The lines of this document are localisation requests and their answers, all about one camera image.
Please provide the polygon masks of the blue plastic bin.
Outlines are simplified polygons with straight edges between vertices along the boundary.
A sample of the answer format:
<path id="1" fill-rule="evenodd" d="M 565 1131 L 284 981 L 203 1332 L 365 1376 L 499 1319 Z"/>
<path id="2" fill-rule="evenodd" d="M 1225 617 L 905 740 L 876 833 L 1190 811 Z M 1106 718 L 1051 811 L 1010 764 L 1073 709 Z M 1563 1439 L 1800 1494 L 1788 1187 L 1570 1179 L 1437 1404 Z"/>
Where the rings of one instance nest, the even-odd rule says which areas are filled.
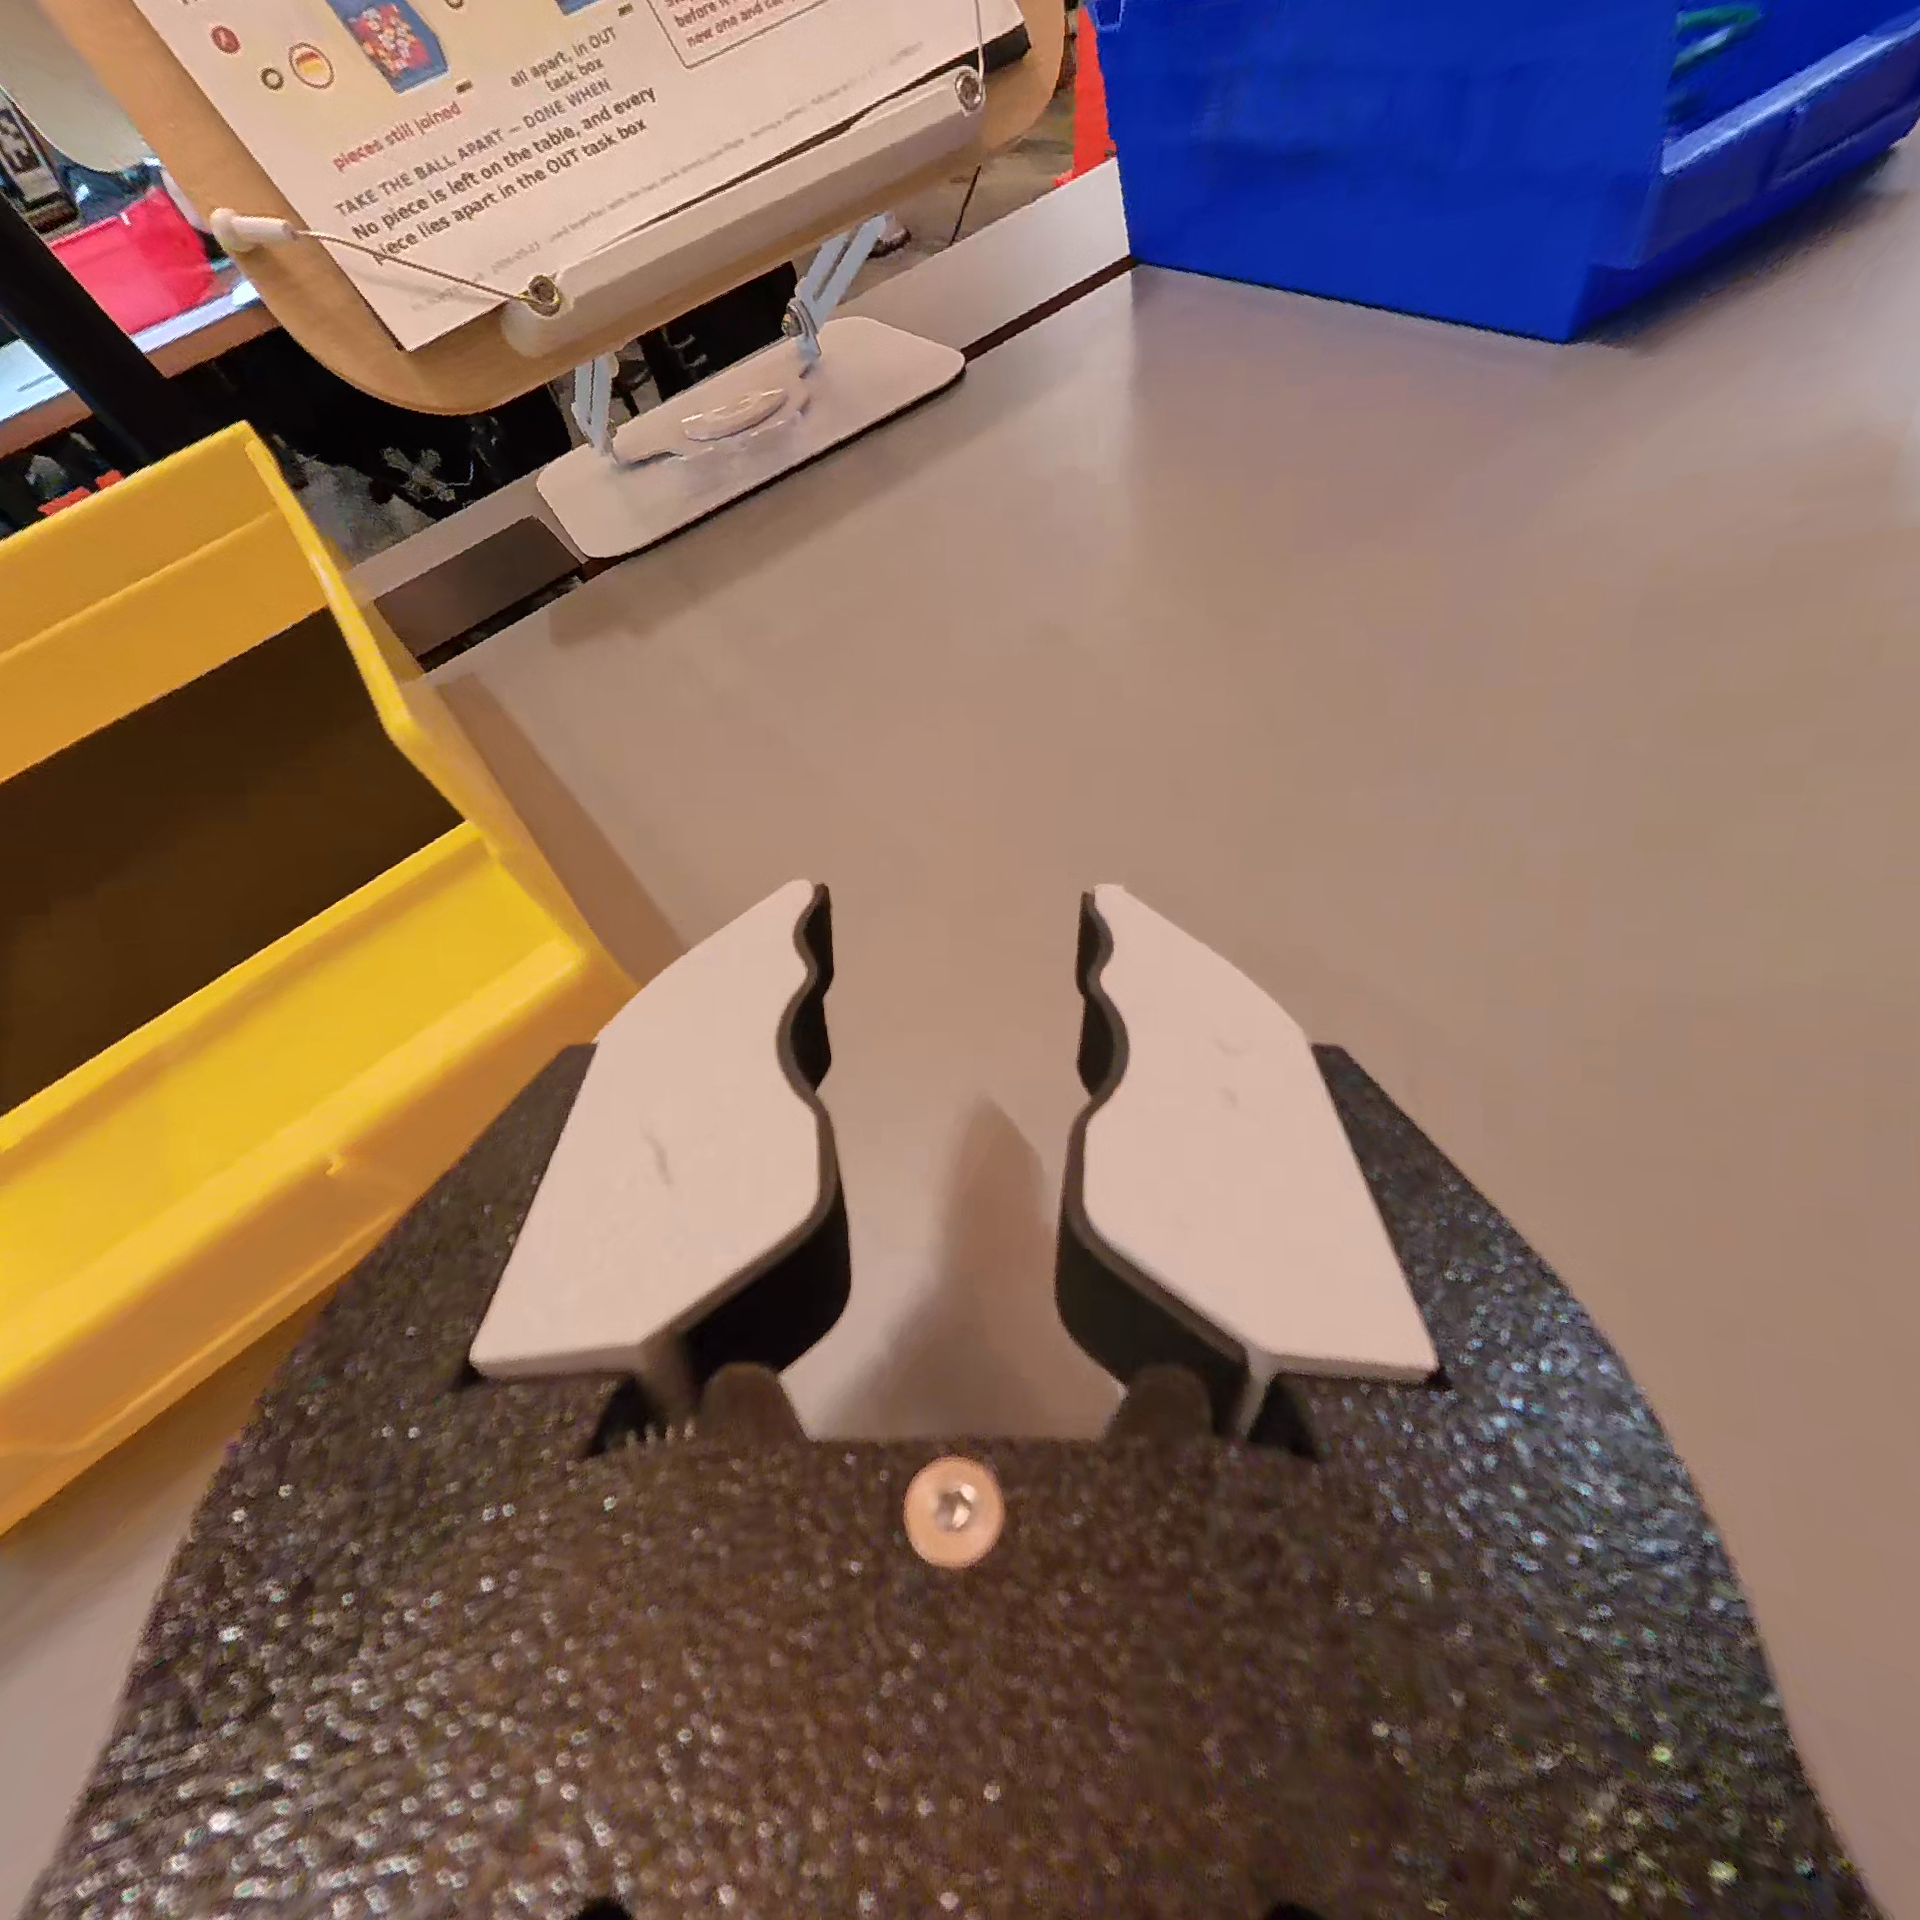
<path id="1" fill-rule="evenodd" d="M 1916 127 L 1916 1 L 1126 1 L 1131 251 L 1570 342 Z"/>

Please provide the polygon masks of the yellow plastic bin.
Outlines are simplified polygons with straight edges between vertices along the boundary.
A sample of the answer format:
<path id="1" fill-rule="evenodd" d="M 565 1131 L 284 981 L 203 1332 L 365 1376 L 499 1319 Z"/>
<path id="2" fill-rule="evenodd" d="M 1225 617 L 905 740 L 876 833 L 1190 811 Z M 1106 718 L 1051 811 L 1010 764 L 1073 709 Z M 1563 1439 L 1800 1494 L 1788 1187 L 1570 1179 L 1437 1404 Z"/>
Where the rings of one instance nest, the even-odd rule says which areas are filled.
<path id="1" fill-rule="evenodd" d="M 254 427 L 5 539 L 2 1527 L 633 995 Z"/>

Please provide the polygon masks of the wooden document stand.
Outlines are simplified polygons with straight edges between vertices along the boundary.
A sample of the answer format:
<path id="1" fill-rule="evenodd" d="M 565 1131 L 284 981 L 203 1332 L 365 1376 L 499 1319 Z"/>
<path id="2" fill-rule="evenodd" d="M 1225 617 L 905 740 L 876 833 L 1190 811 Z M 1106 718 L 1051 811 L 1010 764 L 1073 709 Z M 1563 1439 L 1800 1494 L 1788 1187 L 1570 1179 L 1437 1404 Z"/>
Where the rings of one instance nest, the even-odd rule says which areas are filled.
<path id="1" fill-rule="evenodd" d="M 565 542 L 617 559 L 952 388 L 961 349 L 836 317 L 888 212 L 1046 107 L 1065 4 L 1019 4 L 1019 60 L 946 71 L 402 349 L 137 4 L 36 4 L 178 181 L 277 324 L 357 391 L 478 415 L 574 375 L 584 445 L 540 471 Z"/>

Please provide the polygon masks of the red box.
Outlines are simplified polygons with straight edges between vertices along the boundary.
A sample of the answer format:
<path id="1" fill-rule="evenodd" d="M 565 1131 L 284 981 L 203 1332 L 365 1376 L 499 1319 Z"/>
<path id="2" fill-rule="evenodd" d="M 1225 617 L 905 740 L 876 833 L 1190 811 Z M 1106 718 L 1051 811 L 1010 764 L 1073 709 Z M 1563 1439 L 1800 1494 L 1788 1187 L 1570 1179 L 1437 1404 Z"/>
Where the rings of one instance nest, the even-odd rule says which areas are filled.
<path id="1" fill-rule="evenodd" d="M 161 189 L 56 237 L 51 248 L 126 333 L 173 319 L 220 294 L 198 230 Z"/>

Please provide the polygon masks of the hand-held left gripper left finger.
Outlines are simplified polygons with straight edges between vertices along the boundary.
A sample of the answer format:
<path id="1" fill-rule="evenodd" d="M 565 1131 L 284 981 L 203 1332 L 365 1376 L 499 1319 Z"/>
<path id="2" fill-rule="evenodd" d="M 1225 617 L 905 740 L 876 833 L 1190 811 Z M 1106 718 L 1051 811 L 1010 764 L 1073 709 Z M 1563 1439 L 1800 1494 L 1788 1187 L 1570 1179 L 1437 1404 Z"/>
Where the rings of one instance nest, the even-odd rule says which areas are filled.
<path id="1" fill-rule="evenodd" d="M 469 1364 L 488 1381 L 785 1371 L 850 1295 L 832 897 L 790 880 L 602 1031 Z"/>

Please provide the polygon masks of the printed instruction sheet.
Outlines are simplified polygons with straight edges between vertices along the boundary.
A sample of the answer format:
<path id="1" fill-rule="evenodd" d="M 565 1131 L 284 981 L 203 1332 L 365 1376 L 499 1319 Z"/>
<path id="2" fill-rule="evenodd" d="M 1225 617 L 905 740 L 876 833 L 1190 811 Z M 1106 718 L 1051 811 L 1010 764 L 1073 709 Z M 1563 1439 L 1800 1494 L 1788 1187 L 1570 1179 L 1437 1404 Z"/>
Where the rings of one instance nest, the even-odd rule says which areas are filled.
<path id="1" fill-rule="evenodd" d="M 402 349 L 798 153 L 1013 1 L 140 1 Z"/>

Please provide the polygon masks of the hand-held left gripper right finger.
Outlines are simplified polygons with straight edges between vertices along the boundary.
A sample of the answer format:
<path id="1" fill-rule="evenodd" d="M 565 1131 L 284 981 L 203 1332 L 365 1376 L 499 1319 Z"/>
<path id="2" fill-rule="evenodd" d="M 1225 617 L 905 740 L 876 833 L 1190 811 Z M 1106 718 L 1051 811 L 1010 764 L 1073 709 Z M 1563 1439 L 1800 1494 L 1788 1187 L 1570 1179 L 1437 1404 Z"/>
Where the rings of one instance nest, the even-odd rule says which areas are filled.
<path id="1" fill-rule="evenodd" d="M 1056 1303 L 1116 1381 L 1420 1384 L 1433 1336 L 1306 1031 L 1116 883 L 1083 894 Z"/>

